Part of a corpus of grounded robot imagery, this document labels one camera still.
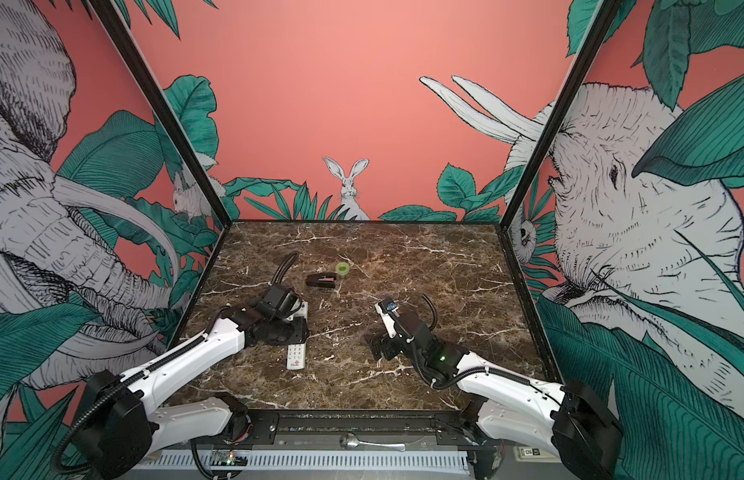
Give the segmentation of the white remote control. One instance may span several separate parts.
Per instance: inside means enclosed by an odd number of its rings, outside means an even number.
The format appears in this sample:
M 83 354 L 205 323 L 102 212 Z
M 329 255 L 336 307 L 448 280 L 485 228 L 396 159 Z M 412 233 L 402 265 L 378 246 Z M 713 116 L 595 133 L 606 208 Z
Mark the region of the white remote control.
M 291 320 L 295 332 L 288 345 L 286 368 L 288 370 L 302 370 L 306 365 L 306 342 L 309 337 L 307 302 L 301 304 Z

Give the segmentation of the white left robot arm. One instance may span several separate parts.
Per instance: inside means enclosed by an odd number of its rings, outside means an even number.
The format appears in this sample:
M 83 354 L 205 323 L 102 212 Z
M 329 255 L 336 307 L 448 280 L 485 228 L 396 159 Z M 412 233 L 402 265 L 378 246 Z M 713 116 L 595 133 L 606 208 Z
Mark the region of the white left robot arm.
M 159 357 L 121 374 L 95 374 L 69 431 L 52 453 L 52 471 L 73 475 L 94 470 L 113 479 L 177 443 L 217 437 L 235 445 L 247 439 L 253 428 L 249 409 L 231 393 L 174 407 L 165 402 L 245 349 L 305 343 L 307 317 L 308 304 L 300 295 L 272 284 L 257 298 L 223 306 L 204 330 Z

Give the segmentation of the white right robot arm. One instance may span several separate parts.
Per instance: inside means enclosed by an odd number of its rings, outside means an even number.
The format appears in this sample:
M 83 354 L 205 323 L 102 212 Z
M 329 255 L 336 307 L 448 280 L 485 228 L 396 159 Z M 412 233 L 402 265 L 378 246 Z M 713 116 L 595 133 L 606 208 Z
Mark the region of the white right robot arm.
M 624 428 L 608 404 L 580 381 L 567 384 L 524 376 L 435 335 L 391 299 L 375 305 L 385 331 L 369 340 L 375 358 L 403 355 L 433 390 L 455 387 L 483 398 L 478 430 L 559 458 L 580 479 L 613 479 Z

